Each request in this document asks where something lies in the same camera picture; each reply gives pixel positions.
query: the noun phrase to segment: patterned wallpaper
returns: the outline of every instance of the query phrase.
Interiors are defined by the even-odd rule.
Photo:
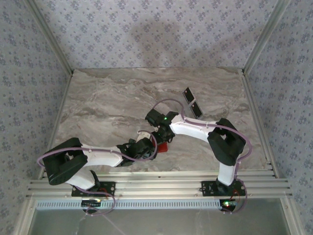
[[[73,68],[243,68],[277,0],[35,0]]]
[[[249,78],[277,164],[313,235],[313,2],[291,0]]]
[[[67,75],[22,0],[0,1],[0,234],[14,228]]]

